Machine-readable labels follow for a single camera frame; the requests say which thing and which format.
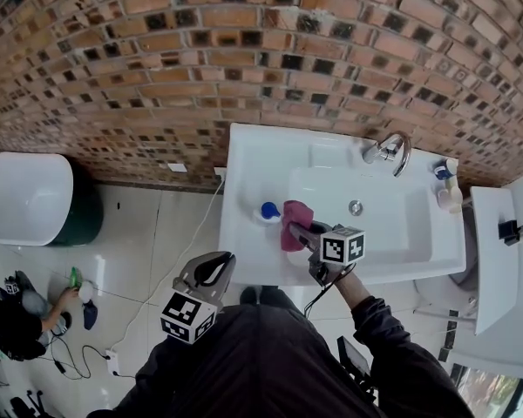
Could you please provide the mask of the blue and white mug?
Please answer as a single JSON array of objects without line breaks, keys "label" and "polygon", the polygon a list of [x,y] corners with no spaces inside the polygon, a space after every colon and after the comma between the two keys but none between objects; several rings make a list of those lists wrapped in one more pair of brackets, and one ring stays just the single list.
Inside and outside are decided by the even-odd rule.
[{"label": "blue and white mug", "polygon": [[458,161],[454,158],[445,158],[433,168],[433,174],[437,180],[446,181],[457,175],[458,172]]}]

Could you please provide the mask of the black waist device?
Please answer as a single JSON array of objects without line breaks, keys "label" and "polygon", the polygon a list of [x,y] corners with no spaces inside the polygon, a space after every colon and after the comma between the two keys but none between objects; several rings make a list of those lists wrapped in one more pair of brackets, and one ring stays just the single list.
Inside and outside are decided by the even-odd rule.
[{"label": "black waist device", "polygon": [[363,355],[344,337],[336,340],[339,361],[352,376],[355,383],[365,392],[371,402],[376,400],[375,386],[370,378],[370,366]]}]

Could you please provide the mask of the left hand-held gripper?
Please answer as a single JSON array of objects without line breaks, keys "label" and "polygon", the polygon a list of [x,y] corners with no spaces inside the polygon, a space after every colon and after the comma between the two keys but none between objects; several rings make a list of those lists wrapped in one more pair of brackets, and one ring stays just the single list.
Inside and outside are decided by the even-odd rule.
[{"label": "left hand-held gripper", "polygon": [[186,344],[194,344],[202,337],[222,309],[223,294],[235,264],[235,255],[228,251],[205,253],[189,260],[182,275],[161,296],[161,329]]}]

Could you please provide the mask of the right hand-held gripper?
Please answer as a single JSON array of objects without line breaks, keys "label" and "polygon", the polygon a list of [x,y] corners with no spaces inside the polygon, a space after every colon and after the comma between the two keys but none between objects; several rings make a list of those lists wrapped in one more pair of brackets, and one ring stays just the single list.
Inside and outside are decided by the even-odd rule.
[{"label": "right hand-held gripper", "polygon": [[333,228],[320,221],[303,226],[291,221],[286,226],[286,233],[288,253],[303,249],[312,252],[309,274],[321,287],[334,283],[365,256],[366,232],[351,226]]}]

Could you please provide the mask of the person's black clothed torso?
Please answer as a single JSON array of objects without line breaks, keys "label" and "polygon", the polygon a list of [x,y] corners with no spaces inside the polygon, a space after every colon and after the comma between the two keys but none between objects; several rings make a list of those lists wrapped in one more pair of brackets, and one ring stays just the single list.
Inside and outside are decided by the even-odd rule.
[{"label": "person's black clothed torso", "polygon": [[225,307],[193,345],[167,338],[114,408],[87,418],[474,418],[437,359],[370,378],[371,402],[297,310]]}]

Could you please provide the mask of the small black box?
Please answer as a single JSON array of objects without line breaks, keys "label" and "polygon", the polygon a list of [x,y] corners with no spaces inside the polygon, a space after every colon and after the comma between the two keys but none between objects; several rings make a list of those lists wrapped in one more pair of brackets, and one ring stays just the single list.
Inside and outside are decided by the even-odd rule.
[{"label": "small black box", "polygon": [[500,222],[498,224],[498,235],[506,246],[512,246],[520,242],[523,226],[519,226],[516,219]]}]

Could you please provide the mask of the white ceramic sink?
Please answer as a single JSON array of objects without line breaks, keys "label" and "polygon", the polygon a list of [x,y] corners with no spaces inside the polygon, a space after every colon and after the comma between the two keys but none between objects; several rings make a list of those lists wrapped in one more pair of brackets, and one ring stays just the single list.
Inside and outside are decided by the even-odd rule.
[{"label": "white ceramic sink", "polygon": [[[232,276],[244,285],[308,286],[309,251],[281,249],[281,224],[258,226],[253,210],[298,200],[317,221],[366,232],[356,274],[366,284],[417,280],[465,268],[460,214],[438,206],[440,157],[416,150],[398,177],[395,164],[363,161],[371,141],[291,128],[234,124],[230,128],[219,248],[236,257]],[[352,216],[359,199],[363,212]]]}]

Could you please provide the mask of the black chair base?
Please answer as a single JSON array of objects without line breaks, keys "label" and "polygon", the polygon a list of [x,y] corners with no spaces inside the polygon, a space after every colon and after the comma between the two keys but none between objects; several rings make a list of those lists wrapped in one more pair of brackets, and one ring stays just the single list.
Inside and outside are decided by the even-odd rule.
[{"label": "black chair base", "polygon": [[15,416],[17,418],[50,418],[44,409],[42,395],[43,392],[38,390],[36,392],[36,399],[34,399],[32,391],[27,391],[27,397],[32,407],[29,407],[21,397],[13,397],[10,399],[10,405]]}]

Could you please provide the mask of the white tub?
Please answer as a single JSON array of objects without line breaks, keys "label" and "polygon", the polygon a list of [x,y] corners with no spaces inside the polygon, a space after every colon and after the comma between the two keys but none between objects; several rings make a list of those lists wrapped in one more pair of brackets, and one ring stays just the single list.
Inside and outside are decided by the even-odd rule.
[{"label": "white tub", "polygon": [[0,152],[0,245],[50,244],[68,217],[73,186],[62,155]]}]

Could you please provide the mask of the blue-capped white bottle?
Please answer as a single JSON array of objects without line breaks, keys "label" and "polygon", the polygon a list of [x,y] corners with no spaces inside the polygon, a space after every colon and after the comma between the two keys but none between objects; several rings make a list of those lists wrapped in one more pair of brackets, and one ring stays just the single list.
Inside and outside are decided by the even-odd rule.
[{"label": "blue-capped white bottle", "polygon": [[280,224],[282,214],[275,203],[268,201],[253,210],[252,219],[258,226],[269,227]]}]

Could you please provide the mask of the dark green round base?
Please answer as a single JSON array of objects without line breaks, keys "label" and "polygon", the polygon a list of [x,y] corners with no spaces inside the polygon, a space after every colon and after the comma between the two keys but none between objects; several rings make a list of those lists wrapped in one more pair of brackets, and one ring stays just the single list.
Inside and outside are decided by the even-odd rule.
[{"label": "dark green round base", "polygon": [[73,176],[71,206],[51,247],[84,246],[93,242],[102,227],[104,206],[91,174],[73,158],[68,158]]}]

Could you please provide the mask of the pink cloth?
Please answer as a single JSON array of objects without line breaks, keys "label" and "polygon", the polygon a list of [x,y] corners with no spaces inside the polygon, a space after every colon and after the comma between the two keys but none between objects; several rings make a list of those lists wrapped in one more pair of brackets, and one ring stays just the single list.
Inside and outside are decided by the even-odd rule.
[{"label": "pink cloth", "polygon": [[298,252],[304,245],[293,236],[289,230],[291,223],[296,223],[305,229],[309,229],[314,218],[313,210],[298,200],[287,200],[283,204],[281,249],[284,252]]}]

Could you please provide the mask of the window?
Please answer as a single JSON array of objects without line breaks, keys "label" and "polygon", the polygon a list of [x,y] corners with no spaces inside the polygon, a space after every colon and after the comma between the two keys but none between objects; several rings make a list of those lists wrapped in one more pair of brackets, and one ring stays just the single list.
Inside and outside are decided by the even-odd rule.
[{"label": "window", "polygon": [[523,379],[456,363],[451,378],[474,418],[523,418]]}]

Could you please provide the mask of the person's right shoe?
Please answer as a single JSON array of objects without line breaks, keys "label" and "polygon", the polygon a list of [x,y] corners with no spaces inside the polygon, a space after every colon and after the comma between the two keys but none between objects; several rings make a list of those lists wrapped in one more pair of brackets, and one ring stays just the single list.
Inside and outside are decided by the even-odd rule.
[{"label": "person's right shoe", "polygon": [[263,286],[259,296],[259,303],[271,307],[297,311],[294,302],[277,286]]}]

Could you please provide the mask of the person's right forearm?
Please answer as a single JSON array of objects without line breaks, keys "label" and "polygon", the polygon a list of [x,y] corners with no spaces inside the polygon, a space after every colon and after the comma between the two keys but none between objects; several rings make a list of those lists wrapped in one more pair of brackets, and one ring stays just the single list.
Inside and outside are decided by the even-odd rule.
[{"label": "person's right forearm", "polygon": [[335,286],[351,311],[355,339],[373,356],[372,378],[376,380],[379,373],[410,371],[426,361],[428,353],[411,341],[384,299],[371,295],[354,273],[341,276]]}]

